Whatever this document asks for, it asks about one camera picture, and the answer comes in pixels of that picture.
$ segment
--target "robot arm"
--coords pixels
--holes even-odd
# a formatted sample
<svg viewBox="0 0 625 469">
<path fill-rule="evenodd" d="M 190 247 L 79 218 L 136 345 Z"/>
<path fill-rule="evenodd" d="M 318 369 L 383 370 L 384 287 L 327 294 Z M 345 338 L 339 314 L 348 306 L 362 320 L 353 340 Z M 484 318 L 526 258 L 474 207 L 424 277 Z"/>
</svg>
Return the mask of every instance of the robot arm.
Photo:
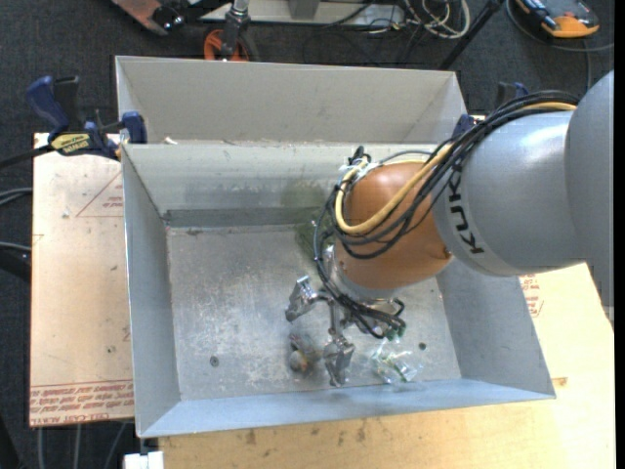
<svg viewBox="0 0 625 469">
<path fill-rule="evenodd" d="M 344 185 L 346 215 L 365 227 L 347 225 L 335 207 L 341 278 L 366 296 L 436 274 L 449 254 L 495 276 L 587 261 L 604 305 L 613 308 L 612 112 L 613 72 L 579 103 L 549 93 L 513 100 L 443 147 L 414 185 L 422 165 L 410 162 L 378 165 Z M 409 192 L 375 227 L 393 224 L 418 202 L 404 231 L 398 224 L 382 235 L 394 245 L 350 246 L 374 236 L 366 222 L 406 183 Z M 375 249 L 378 255 L 366 255 Z"/>
<path fill-rule="evenodd" d="M 289 307 L 293 320 L 317 299 L 330 304 L 334 385 L 354 350 L 342 330 L 401 335 L 396 292 L 452 257 L 502 277 L 586 261 L 613 323 L 613 78 L 581 101 L 558 91 L 512 99 L 425 159 L 356 152 L 315 223 L 323 289 L 298 280 Z"/>
</svg>

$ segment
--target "orange object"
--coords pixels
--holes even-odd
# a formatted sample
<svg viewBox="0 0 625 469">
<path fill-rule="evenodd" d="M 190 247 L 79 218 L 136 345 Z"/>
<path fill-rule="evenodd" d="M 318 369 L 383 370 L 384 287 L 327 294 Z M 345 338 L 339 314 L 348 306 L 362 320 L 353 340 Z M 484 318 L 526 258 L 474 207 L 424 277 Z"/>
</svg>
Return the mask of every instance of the orange object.
<svg viewBox="0 0 625 469">
<path fill-rule="evenodd" d="M 359 224 L 369 219 L 421 167 L 422 163 L 399 162 L 370 171 L 354 185 L 346 198 L 346 212 L 351 223 Z M 427 175 L 410 190 L 396 210 L 381 224 L 381 228 L 390 224 L 408 208 L 425 178 Z M 360 286 L 377 290 L 400 288 L 432 277 L 442 270 L 450 261 L 451 254 L 438 235 L 434 217 L 429 213 L 430 206 L 431 200 L 426 198 L 416 209 L 410 226 L 416 225 L 422 219 L 423 222 L 403 236 L 391 249 L 373 259 L 356 259 L 337 242 L 335 256 L 341 276 Z M 357 254 L 366 254 L 379 247 L 379 243 L 370 243 L 353 245 L 352 250 Z"/>
<path fill-rule="evenodd" d="M 222 33 L 221 29 L 214 29 L 209 32 L 204 38 L 204 59 L 208 61 L 215 61 L 221 58 L 222 54 Z M 228 59 L 228 61 L 245 62 L 252 61 L 252 54 L 239 40 L 236 43 L 234 53 Z"/>
</svg>

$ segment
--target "metal stand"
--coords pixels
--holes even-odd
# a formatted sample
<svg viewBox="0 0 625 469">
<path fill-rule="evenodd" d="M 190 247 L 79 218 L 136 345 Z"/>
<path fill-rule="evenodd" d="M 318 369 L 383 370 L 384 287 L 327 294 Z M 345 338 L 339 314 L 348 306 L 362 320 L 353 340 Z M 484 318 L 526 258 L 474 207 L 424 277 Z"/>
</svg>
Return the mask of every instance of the metal stand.
<svg viewBox="0 0 625 469">
<path fill-rule="evenodd" d="M 476 20 L 473 22 L 473 25 L 463 37 L 460 38 L 458 44 L 453 48 L 449 56 L 440 64 L 438 69 L 449 69 L 451 65 L 456 61 L 458 56 L 464 51 L 471 40 L 478 34 L 478 32 L 483 28 L 483 26 L 488 22 L 488 20 L 495 14 L 496 11 L 499 10 L 501 5 L 506 0 L 489 0 L 486 3 L 486 6 L 479 13 Z"/>
</svg>

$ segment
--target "wire bundle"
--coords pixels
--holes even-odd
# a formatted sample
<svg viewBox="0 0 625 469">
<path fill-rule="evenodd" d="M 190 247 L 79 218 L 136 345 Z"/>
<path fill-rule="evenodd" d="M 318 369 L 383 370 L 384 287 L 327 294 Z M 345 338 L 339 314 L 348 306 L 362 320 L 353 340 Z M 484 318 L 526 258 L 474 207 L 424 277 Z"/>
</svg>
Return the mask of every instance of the wire bundle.
<svg viewBox="0 0 625 469">
<path fill-rule="evenodd" d="M 471 26 L 471 12 L 466 0 L 418 0 L 416 4 L 411 0 L 401 2 L 409 15 L 407 23 L 423 26 L 438 38 L 461 38 Z"/>
<path fill-rule="evenodd" d="M 449 181 L 461 168 L 466 158 L 493 130 L 530 114 L 573 110 L 576 108 L 578 102 L 579 99 L 577 97 L 557 90 L 528 94 L 508 101 L 483 120 L 475 121 L 474 125 L 464 133 L 439 144 L 429 153 L 424 166 L 406 182 L 384 207 L 363 223 L 350 225 L 343 216 L 346 196 L 349 194 L 350 189 L 358 182 L 360 171 L 372 164 L 371 156 L 364 152 L 363 147 L 358 148 L 354 156 L 350 159 L 351 166 L 329 194 L 314 224 L 314 261 L 325 290 L 334 300 L 348 310 L 352 317 L 374 337 L 381 339 L 395 336 L 395 334 L 403 334 L 405 321 L 399 317 L 404 308 L 403 303 L 395 299 L 399 310 L 394 315 L 390 315 L 374 310 L 343 293 L 331 280 L 327 272 L 323 260 L 324 249 L 332 242 L 340 241 L 345 250 L 355 258 L 374 259 L 380 256 L 397 244 L 402 237 L 419 227 L 431 211 L 434 203 L 446 189 Z M 380 160 L 376 165 L 387 165 L 390 160 L 412 152 L 422 151 L 401 151 Z M 443 179 L 445 179 L 443 186 L 440 186 L 437 190 L 438 184 Z M 417 183 L 421 184 L 421 188 L 416 192 L 411 203 L 398 217 L 390 220 L 393 212 L 406 200 L 408 192 L 412 190 Z M 436 192 L 436 196 L 431 200 L 423 216 L 415 223 L 414 218 L 417 208 L 428 196 L 432 195 L 433 192 Z M 355 246 L 373 243 L 378 245 L 378 247 L 372 252 L 366 254 L 354 252 Z M 384 333 L 376 331 L 367 321 L 369 318 L 385 323 L 389 327 L 389 331 Z"/>
</svg>

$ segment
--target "gray carpet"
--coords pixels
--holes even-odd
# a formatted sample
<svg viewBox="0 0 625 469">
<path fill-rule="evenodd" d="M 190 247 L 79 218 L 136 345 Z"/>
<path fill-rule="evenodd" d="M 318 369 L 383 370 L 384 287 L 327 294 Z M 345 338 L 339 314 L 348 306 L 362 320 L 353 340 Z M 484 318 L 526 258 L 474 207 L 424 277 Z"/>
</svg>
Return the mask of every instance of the gray carpet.
<svg viewBox="0 0 625 469">
<path fill-rule="evenodd" d="M 488 2 L 467 1 L 473 16 Z M 580 52 L 579 41 L 538 43 L 513 25 L 503 7 L 499 9 L 451 66 L 469 111 L 492 110 L 499 82 L 582 96 L 613 69 L 614 49 L 604 46 L 614 38 L 614 0 L 584 1 L 602 24 L 598 33 L 584 40 L 589 54 Z M 31 134 L 50 128 L 26 103 L 25 89 L 33 80 L 46 74 L 79 75 L 80 104 L 99 108 L 103 119 L 111 120 L 116 116 L 114 56 L 199 58 L 207 27 L 186 26 L 180 33 L 159 37 L 108 0 L 0 0 L 0 159 L 29 150 Z M 435 69 L 456 45 L 455 40 L 425 37 L 410 42 L 406 32 L 366 34 L 340 26 L 321 31 L 308 25 L 253 23 L 249 32 L 261 60 L 270 63 Z M 31 185 L 30 162 L 0 170 L 0 192 Z M 0 241 L 29 243 L 31 213 L 29 195 L 3 205 Z M 4 252 L 28 262 L 27 255 Z M 27 467 L 38 467 L 38 432 L 28 428 L 26 418 L 29 296 L 27 281 L 0 270 L 0 416 L 19 458 Z M 119 432 L 120 425 L 114 422 L 84 426 L 78 467 L 103 467 Z M 43 433 L 39 454 L 46 467 L 71 467 L 76 434 L 75 428 Z M 138 446 L 132 426 L 126 426 L 109 467 Z"/>
</svg>

